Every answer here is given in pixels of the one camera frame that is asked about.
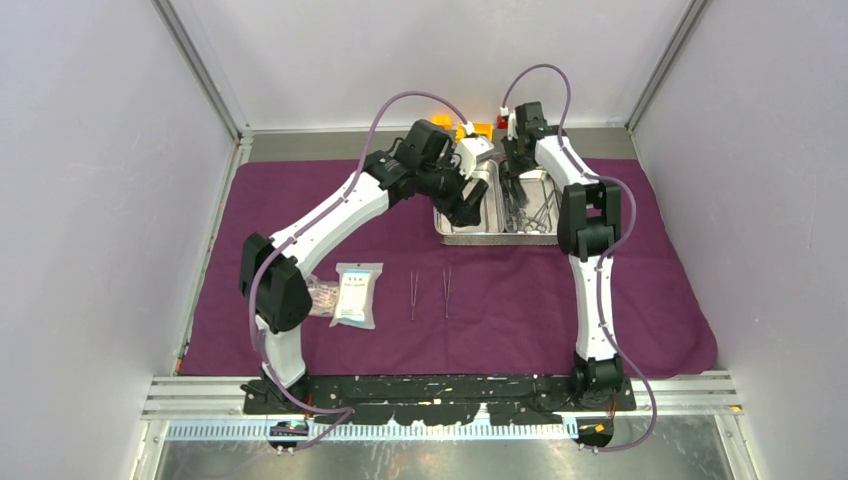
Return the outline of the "orange yellow toy block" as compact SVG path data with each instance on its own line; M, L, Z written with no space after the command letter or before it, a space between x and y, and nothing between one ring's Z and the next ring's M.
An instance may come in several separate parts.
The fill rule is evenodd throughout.
M468 127L473 127L473 134L479 137L485 137L489 141L492 141L494 138L494 130L495 125L492 123L483 123L483 122L469 122L469 123L459 123L455 133L455 141L459 142L463 138L465 138L468 133Z

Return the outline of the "steel instrument tray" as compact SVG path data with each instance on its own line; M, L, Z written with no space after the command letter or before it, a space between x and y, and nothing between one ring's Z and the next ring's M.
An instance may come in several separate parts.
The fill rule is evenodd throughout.
M489 190L481 205L481 223L473 227L454 227L439 212L434 213L434 227L445 245L455 246L515 246L515 245L557 245L557 234L518 234L506 231L505 203L502 180L507 179L501 169L506 166L503 154L478 164L472 179L481 179L488 183Z

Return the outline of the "steel surgical forceps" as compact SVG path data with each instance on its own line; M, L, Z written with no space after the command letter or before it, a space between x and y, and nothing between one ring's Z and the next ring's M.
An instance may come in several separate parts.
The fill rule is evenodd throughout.
M506 231L518 234L555 234L561 191L550 175L531 170L503 179Z

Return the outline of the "steel tweezers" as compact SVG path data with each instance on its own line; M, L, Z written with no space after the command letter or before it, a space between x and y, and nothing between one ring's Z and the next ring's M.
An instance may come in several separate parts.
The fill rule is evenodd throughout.
M451 280L452 280L452 268L450 266L446 266L443 268L443 305L444 305L444 318L448 319L450 315L450 294L451 294Z
M410 320L415 321L417 307L417 292L418 292L419 274L417 271L410 272Z

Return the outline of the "purple cloth wrap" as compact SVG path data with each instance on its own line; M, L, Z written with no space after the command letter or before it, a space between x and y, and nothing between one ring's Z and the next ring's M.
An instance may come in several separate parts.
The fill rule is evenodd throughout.
M651 377L698 374L717 361L716 338L668 237L638 162L594 159L636 198L635 229L615 255L613 324L618 344ZM184 375L254 376L247 303L239 289L245 239L283 229L336 191L352 160L248 163L233 180L194 314ZM313 375L565 374L574 364L577 301L567 258L556 246L447 246L428 199L403 201L348 237L316 268L382 263L375 329L330 327L310 317L302 351ZM444 318L443 268L452 268ZM410 320L410 272L419 274Z

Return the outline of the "white sterile pouch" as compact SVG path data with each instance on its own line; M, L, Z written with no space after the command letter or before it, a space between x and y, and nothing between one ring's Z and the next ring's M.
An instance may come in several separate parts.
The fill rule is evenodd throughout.
M338 263L338 297L330 327L350 326L374 330L373 301L382 263Z

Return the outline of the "pink clear packet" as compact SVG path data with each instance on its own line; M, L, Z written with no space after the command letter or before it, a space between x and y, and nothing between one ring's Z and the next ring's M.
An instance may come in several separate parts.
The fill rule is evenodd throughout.
M336 281L321 280L310 275L306 279L306 286L312 300L309 315L311 317L333 317L339 297L339 284Z

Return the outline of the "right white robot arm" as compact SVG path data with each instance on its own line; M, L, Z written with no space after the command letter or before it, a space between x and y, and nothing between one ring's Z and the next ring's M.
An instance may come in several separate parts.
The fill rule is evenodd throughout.
M547 122L539 102L513 110L502 106L498 125L506 129L501 143L509 174L539 167L557 188L556 239L572 269L577 301L570 392L577 406L596 410L624 383L622 358L610 342L613 260L604 256L622 235L621 188L602 180L586 164L561 127Z

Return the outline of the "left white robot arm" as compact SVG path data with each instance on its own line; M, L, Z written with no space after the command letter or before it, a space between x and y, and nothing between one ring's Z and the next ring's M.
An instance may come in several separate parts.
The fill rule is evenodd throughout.
M389 151L366 151L342 186L292 225L244 242L239 289L248 303L251 343L262 357L268 400L298 412L307 398L301 325L313 305L307 277L324 257L370 220L415 195L428 198L451 225L477 226L488 186L475 180L493 143L471 133L454 141L430 121L416 121Z

